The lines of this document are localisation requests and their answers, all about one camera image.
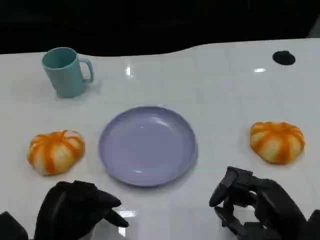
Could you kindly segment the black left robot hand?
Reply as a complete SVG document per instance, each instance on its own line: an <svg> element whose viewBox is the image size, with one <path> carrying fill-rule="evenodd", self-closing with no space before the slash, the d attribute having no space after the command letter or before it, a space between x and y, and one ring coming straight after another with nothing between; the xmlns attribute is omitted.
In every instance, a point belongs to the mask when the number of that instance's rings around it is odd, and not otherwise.
<svg viewBox="0 0 320 240"><path fill-rule="evenodd" d="M35 240L79 240L101 221L127 228L129 223L113 208L121 205L114 195L95 184L59 181L46 194L38 212Z"/></svg>

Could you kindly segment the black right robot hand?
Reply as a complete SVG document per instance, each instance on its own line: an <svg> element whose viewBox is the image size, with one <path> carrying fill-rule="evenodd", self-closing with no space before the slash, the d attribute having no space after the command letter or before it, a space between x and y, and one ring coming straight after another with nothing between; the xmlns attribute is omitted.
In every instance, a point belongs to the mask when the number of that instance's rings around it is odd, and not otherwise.
<svg viewBox="0 0 320 240"><path fill-rule="evenodd" d="M229 166L214 190L209 206L238 240L296 240L307 220L298 205L276 181ZM242 224L235 206L254 208L257 222Z"/></svg>

